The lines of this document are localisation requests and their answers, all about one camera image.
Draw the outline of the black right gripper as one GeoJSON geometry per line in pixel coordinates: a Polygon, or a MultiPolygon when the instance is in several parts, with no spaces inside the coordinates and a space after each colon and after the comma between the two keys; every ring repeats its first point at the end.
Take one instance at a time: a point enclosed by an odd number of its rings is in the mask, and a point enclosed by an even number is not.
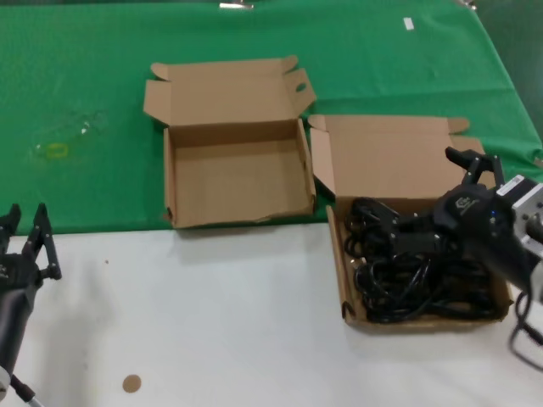
{"type": "Polygon", "coordinates": [[[379,239],[390,254],[442,252],[443,230],[466,254],[523,292],[540,289],[540,186],[505,185],[501,159],[473,149],[445,149],[446,158],[465,170],[462,181],[439,198],[433,213],[400,215],[376,209],[379,239]],[[490,184],[480,182],[484,173],[490,184]]]}

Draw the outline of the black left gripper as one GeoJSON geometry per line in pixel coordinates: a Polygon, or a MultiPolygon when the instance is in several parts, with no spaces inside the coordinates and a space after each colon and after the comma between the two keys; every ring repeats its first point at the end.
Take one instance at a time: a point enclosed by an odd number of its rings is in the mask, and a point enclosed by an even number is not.
{"type": "Polygon", "coordinates": [[[53,228],[45,203],[37,207],[23,255],[6,254],[20,217],[20,206],[16,203],[12,204],[6,215],[0,217],[0,252],[4,254],[1,256],[1,367],[4,370],[13,370],[15,367],[42,280],[58,281],[62,278],[53,228]],[[36,261],[43,248],[48,265],[40,269],[36,261]]]}

